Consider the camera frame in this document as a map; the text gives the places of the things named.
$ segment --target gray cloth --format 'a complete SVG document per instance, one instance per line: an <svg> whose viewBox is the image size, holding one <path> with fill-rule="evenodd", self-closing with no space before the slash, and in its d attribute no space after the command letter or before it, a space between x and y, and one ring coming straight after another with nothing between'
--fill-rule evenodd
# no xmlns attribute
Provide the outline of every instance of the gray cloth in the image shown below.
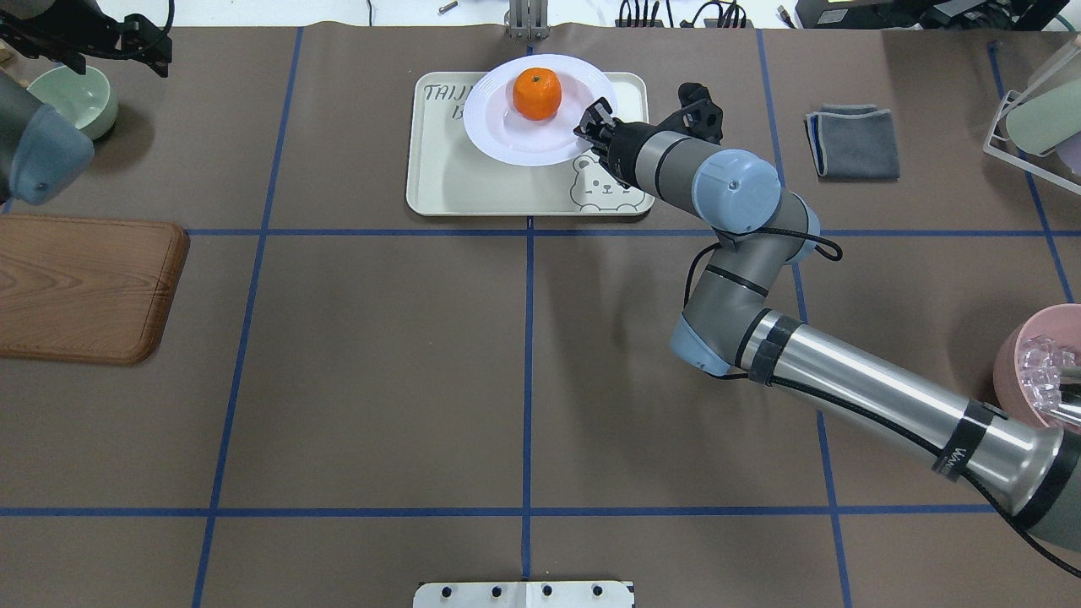
<svg viewBox="0 0 1081 608"><path fill-rule="evenodd" d="M806 115L808 140L822 177L900 177L893 113L871 104L830 105Z"/></svg>

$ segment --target wooden cutting board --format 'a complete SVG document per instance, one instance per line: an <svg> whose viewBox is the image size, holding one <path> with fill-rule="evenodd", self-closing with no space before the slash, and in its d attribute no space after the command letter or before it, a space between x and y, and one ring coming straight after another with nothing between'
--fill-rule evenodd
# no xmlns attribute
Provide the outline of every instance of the wooden cutting board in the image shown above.
<svg viewBox="0 0 1081 608"><path fill-rule="evenodd" d="M174 224L0 215L0 356L142 361L187 252Z"/></svg>

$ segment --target orange fruit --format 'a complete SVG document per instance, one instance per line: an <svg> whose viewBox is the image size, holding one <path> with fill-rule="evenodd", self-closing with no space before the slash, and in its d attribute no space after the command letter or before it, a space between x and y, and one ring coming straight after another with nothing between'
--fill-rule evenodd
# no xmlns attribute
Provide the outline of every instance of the orange fruit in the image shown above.
<svg viewBox="0 0 1081 608"><path fill-rule="evenodd" d="M563 88L555 71L531 67L518 75L512 97L519 114L530 120L544 120L556 116L563 101Z"/></svg>

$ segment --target white plate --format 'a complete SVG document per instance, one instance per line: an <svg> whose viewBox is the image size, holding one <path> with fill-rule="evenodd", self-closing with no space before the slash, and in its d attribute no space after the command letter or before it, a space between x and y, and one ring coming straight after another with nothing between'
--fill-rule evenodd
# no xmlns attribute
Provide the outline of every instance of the white plate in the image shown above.
<svg viewBox="0 0 1081 608"><path fill-rule="evenodd" d="M589 151L549 167L516 167L477 149L462 118L466 96L483 76L481 71L435 71L417 80L405 180L405 201L413 211L421 215L608 216L639 215L653 206L653 197L641 190L623 191ZM619 102L619 118L649 120L642 79L626 72L609 72L608 78Z"/></svg>
<svg viewBox="0 0 1081 608"><path fill-rule="evenodd" d="M547 120L530 120L513 107L515 80L531 67L555 71L563 90L559 110ZM618 111L612 82L592 64L568 55L519 57L488 72L473 87L465 105L466 133L482 153L508 164L565 162L589 148L573 130L598 97L608 97Z"/></svg>

